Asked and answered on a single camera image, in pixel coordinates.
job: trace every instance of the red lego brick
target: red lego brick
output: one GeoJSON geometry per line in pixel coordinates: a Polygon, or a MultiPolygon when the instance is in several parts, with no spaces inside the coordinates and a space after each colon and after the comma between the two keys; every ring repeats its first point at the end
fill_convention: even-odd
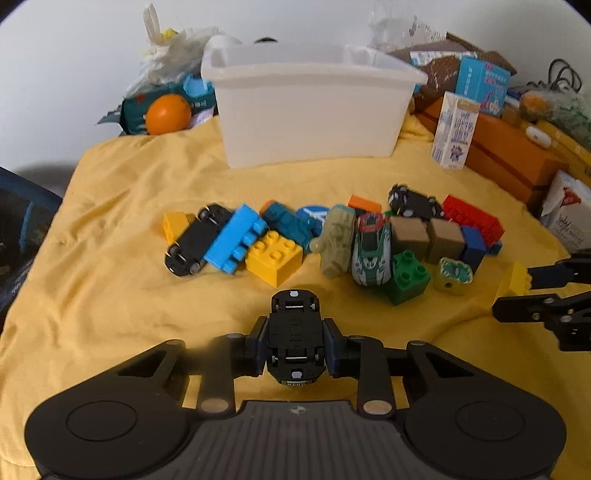
{"type": "Polygon", "coordinates": [[[491,247],[497,243],[503,233],[503,227],[497,217],[494,217],[464,200],[448,195],[441,204],[446,217],[460,225],[477,228],[484,239],[486,246],[491,247]]]}

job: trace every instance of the cable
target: cable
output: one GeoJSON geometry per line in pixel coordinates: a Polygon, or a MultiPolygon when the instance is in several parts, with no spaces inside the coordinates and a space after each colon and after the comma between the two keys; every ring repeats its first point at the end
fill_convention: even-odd
{"type": "Polygon", "coordinates": [[[570,63],[563,59],[554,59],[550,63],[550,67],[548,68],[548,83],[544,83],[542,80],[539,82],[527,82],[528,86],[536,87],[539,89],[548,89],[548,90],[559,90],[559,86],[566,84],[568,90],[572,90],[575,93],[578,93],[583,86],[583,82],[581,81],[581,77],[577,73],[577,71],[570,66],[570,63]],[[554,80],[552,79],[552,74],[555,67],[560,64],[560,70],[558,71],[554,80]],[[570,73],[569,76],[563,76],[565,73],[570,73]]]}

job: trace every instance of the beige toy figure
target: beige toy figure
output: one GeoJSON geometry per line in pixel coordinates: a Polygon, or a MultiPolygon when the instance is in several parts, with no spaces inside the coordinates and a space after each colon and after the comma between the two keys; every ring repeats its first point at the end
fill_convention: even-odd
{"type": "Polygon", "coordinates": [[[320,236],[310,242],[310,251],[320,254],[320,271],[331,280],[349,269],[354,225],[355,211],[335,205],[326,214],[320,236]]]}

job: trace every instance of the green toy car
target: green toy car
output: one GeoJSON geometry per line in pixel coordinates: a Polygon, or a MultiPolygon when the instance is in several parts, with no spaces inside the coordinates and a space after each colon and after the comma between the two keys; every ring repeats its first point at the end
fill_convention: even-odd
{"type": "Polygon", "coordinates": [[[392,278],[390,222],[383,213],[365,213],[357,219],[351,259],[355,283],[383,285],[392,278]]]}

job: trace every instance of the orange box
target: orange box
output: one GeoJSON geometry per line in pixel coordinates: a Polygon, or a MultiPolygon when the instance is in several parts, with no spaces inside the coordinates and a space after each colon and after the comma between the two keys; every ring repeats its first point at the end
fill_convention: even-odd
{"type": "MultiPolygon", "coordinates": [[[[442,103],[439,99],[417,115],[431,132],[437,129],[442,103]]],[[[485,113],[478,116],[466,166],[525,203],[533,214],[556,172],[568,169],[564,160],[530,141],[523,130],[485,113]]]]}

